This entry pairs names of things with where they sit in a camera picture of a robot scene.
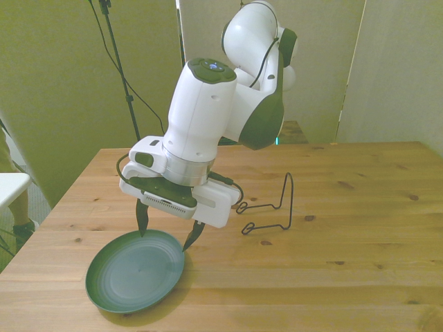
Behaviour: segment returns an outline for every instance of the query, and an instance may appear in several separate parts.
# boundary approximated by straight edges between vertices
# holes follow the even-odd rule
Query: cable
[[[236,202],[236,204],[234,204],[234,205],[237,205],[238,203],[240,203],[241,201],[243,201],[243,199],[244,199],[244,193],[243,193],[243,189],[242,189],[242,187],[240,187],[237,183],[233,183],[233,186],[234,186],[234,187],[237,187],[238,190],[240,191],[240,198],[238,199],[238,201]]]
[[[257,77],[255,78],[254,82],[249,86],[250,88],[252,88],[254,86],[254,84],[258,81],[258,78],[260,77],[260,75],[262,74],[262,70],[264,67],[264,63],[266,62],[266,59],[269,55],[269,52],[271,52],[272,46],[274,46],[274,44],[278,41],[278,37],[274,38],[272,44],[269,46],[268,50],[266,51],[266,54],[263,57],[263,61],[262,61],[262,66],[260,67],[260,70],[258,72]]]
[[[112,55],[111,55],[111,53],[109,52],[109,50],[108,50],[108,48],[107,48],[107,45],[106,45],[106,40],[105,40],[105,35],[103,34],[103,30],[102,30],[102,26],[101,26],[101,24],[100,24],[100,21],[98,20],[98,16],[97,16],[97,12],[96,12],[96,9],[94,8],[94,6],[93,6],[93,4],[92,4],[92,0],[89,0],[89,3],[91,4],[91,8],[92,8],[92,11],[93,11],[93,13],[94,13],[94,16],[96,17],[96,21],[97,21],[97,24],[98,24],[98,28],[100,29],[100,34],[101,34],[101,36],[102,36],[102,41],[103,41],[103,45],[105,46],[105,50],[106,50],[106,53],[108,54],[108,57],[109,57],[109,59],[111,59],[111,61],[112,61],[112,63],[114,64],[114,66],[116,67],[116,69],[117,69],[117,71],[122,75],[122,73],[120,72],[120,69],[118,68],[118,66],[117,66],[117,64],[116,64],[116,62],[114,61],[114,59],[113,59],[113,57],[112,57]],[[147,106],[147,108],[149,108],[150,110],[151,110],[151,112],[157,117],[157,119],[159,119],[159,122],[160,122],[160,127],[161,127],[161,131],[163,132],[163,135],[165,134],[165,129],[163,128],[163,121],[161,120],[161,118],[160,118],[160,116],[152,109],[152,107],[148,104],[148,103],[146,103],[146,101],[144,101],[144,99],[132,88],[132,86],[131,86],[131,84],[129,84],[129,82],[126,80],[126,77],[125,76],[123,76],[123,79],[125,80],[125,82],[126,82],[126,84],[128,85],[128,87],[131,89],[131,91],[134,93],[134,95],[136,95],[137,96],[137,98],[139,99],[139,100],[141,100],[141,102],[143,103],[143,104],[145,104],[146,106]]]
[[[118,161],[117,161],[117,173],[118,173],[118,176],[126,183],[126,184],[128,184],[128,185],[131,185],[130,183],[129,183],[129,180],[127,179],[127,178],[125,178],[124,176],[123,176],[123,174],[122,174],[122,172],[120,171],[120,163],[122,162],[122,160],[123,159],[125,159],[125,158],[127,158],[129,156],[129,154],[125,154],[123,157],[121,157],[120,159],[118,159]]]

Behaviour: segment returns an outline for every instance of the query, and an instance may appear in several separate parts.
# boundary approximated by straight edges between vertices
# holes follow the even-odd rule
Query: wall
[[[166,129],[181,72],[175,1],[113,0],[109,11],[127,80]],[[0,116],[54,206],[99,149],[136,142],[120,75],[88,1],[3,1],[0,40]],[[161,134],[134,108],[142,137]]]
[[[332,142],[343,106],[364,0],[269,0],[279,22],[298,35],[292,62],[297,81],[284,96],[285,119],[297,120],[309,142]],[[212,57],[232,64],[222,51],[225,24],[238,0],[180,0],[187,59]]]
[[[367,0],[338,142],[418,140],[443,156],[443,3]]]

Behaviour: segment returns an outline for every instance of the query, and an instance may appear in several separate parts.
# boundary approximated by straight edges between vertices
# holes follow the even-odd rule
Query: wood grain
[[[220,147],[214,170],[249,204],[278,204],[208,227],[159,305],[99,311],[84,278],[112,239],[137,229],[104,149],[0,275],[0,331],[443,331],[443,160],[418,142]],[[152,209],[150,228],[183,243],[192,228]]]

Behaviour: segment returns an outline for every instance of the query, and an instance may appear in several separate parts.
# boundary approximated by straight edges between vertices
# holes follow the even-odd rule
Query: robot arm
[[[283,123],[282,92],[295,81],[289,64],[296,35],[279,25],[271,5],[254,1],[226,25],[221,44],[235,71],[213,59],[187,62],[167,132],[132,147],[120,181],[121,190],[142,204],[217,228],[226,225],[239,198],[232,183],[211,178],[219,139],[251,149],[275,141]]]

